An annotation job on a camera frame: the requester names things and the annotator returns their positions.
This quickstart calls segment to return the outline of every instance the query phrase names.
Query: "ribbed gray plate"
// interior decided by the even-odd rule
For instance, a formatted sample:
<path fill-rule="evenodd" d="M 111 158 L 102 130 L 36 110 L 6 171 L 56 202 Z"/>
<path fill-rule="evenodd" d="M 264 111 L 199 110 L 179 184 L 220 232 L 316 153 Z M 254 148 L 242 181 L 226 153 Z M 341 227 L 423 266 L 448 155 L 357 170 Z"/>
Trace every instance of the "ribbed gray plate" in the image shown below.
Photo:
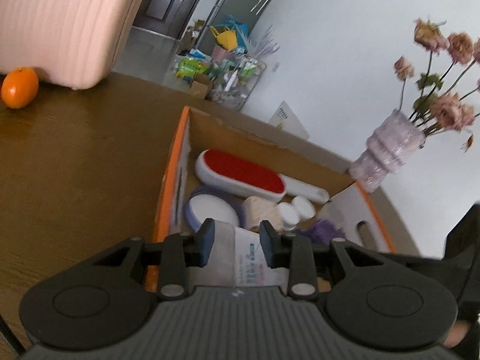
<path fill-rule="evenodd" d="M 458 359 L 441 346 L 410 353 L 366 349 L 335 332 L 314 304 L 276 287 L 197 288 L 163 302 L 127 340 L 90 352 L 35 345 L 23 360 L 400 360 Z"/>

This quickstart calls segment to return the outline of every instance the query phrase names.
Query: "orange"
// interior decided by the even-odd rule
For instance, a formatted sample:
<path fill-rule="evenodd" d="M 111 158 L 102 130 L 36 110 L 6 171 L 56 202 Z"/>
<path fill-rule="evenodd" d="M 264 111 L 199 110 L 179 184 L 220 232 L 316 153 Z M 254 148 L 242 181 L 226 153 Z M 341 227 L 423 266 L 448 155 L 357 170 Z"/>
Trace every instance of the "orange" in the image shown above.
<path fill-rule="evenodd" d="M 1 99 L 9 108 L 23 108 L 32 102 L 38 92 L 38 76 L 30 67 L 12 70 L 1 86 Z"/>

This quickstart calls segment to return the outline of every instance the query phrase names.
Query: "wooden table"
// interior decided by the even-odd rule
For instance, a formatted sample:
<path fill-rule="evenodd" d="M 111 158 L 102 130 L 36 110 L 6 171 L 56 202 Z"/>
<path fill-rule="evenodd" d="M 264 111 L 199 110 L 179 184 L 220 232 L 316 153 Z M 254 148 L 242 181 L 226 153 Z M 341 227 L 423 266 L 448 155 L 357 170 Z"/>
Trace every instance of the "wooden table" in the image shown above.
<path fill-rule="evenodd" d="M 249 117 L 121 74 L 88 91 L 42 84 L 27 108 L 0 112 L 0 313 L 26 346 L 18 307 L 28 288 L 130 236 L 150 239 L 184 105 L 333 168 L 347 166 Z M 400 251 L 415 254 L 383 192 L 372 197 Z M 12 358 L 0 342 L 0 359 Z"/>

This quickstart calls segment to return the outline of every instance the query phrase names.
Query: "suitcase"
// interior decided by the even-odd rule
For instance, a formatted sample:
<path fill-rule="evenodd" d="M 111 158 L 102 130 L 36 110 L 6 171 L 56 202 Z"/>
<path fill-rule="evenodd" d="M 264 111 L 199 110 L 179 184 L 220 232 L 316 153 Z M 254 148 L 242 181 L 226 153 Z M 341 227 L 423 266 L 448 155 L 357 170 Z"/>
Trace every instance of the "suitcase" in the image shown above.
<path fill-rule="evenodd" d="M 142 0 L 0 0 L 0 73 L 21 66 L 73 89 L 95 86 L 125 47 Z"/>

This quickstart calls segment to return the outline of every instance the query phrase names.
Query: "yellow bag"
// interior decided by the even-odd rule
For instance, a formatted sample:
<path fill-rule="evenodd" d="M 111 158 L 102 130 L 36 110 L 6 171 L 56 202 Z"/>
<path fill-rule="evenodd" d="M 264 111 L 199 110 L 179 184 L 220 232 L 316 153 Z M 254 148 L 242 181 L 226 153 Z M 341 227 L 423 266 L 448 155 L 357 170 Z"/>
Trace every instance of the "yellow bag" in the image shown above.
<path fill-rule="evenodd" d="M 237 34 L 235 33 L 234 30 L 229 30 L 228 28 L 225 27 L 225 31 L 222 33 L 218 32 L 218 30 L 210 26 L 210 31 L 212 32 L 212 35 L 215 37 L 215 40 L 217 43 L 222 46 L 225 50 L 233 50 L 235 47 L 237 47 Z"/>

